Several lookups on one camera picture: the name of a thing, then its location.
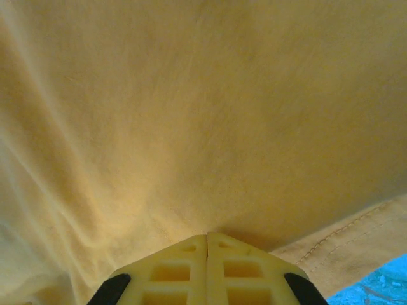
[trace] cloth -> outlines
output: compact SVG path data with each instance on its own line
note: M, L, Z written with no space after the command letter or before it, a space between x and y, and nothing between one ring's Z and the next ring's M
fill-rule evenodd
M269 251L404 194L406 15L402 0L0 1L0 304L84 304L189 236ZM334 274L327 257L312 273Z
M407 196L372 205L272 251L304 269L325 297L407 253Z

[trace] black tip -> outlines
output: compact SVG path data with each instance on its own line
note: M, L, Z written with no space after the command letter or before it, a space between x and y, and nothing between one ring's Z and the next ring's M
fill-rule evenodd
M284 275L288 285L301 305L328 305L313 283L295 273Z
M103 282L88 305L116 305L132 278L122 273Z

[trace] blue surface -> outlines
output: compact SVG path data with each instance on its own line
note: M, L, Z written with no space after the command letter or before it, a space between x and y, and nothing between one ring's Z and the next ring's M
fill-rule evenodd
M359 283L328 299L329 305L407 304L407 254L383 265Z

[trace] stitching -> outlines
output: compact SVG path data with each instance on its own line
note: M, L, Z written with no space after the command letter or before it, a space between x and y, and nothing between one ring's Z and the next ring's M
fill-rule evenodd
M330 251L330 253L327 254L327 256L324 258L324 260L323 260L322 262L320 262L318 265L316 265L316 267L314 267L313 269L311 269L310 273L313 273L316 269L318 269L319 267L321 267L321 266L326 262L326 260L328 259L328 257L331 256L331 254L332 254L333 252L337 251L339 248L342 248L342 247L344 247L344 246L347 246L348 244L350 244L350 243L352 243L352 242L354 242L354 241L356 241L356 240L359 240L359 239L361 239L361 238L363 238L363 237L366 237L367 235L371 234L373 231L376 231L377 229L379 229L379 228L381 228L382 226L384 226L385 224L387 224L387 223L393 221L394 219L396 219L396 218L391 218L391 219L389 219L388 221L385 221L385 222L379 224L378 226L374 227L372 230L367 231L367 232L363 233L362 235L353 238L352 240L349 240L348 242L344 243L343 245L340 245L340 246L335 247L332 251Z
M304 261L308 256L310 256L312 254L312 252L314 252L317 248L319 248L321 245L323 245L328 239L332 238L334 235L337 235L338 233L344 232L345 230L347 230L348 228L352 227L354 224L356 224L357 222L365 219L366 217L370 216L371 214L378 212L379 210L385 208L387 205L389 205L390 203L395 202L396 199L392 199L389 201L386 201L385 203L382 203L381 205L379 205L378 207L374 208L372 211L363 214L362 216L360 216L359 218L353 220L350 224L347 224L344 227L341 227L340 229L332 232L331 234L327 235L325 238L321 239L320 241L318 241L315 246L313 246L302 258L300 258L294 265L298 265L299 263L301 263L302 261Z

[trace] rectangular hole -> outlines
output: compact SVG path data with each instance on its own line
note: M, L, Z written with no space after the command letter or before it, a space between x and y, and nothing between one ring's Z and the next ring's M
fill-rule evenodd
M187 292L145 292L142 305L186 305Z
M257 262L227 260L223 262L224 276L227 278L262 278L263 273Z
M271 305L270 289L229 287L228 305Z
M227 243L225 243L224 241L220 241L220 242L219 242L219 247L220 247L220 248L231 248L232 246L229 245L229 244L227 244Z
M196 250L197 250L197 247L195 245L190 245L190 246L183 248L183 251L185 251L185 252L194 252Z
M189 281L190 266L185 263L165 263L157 265L151 281Z

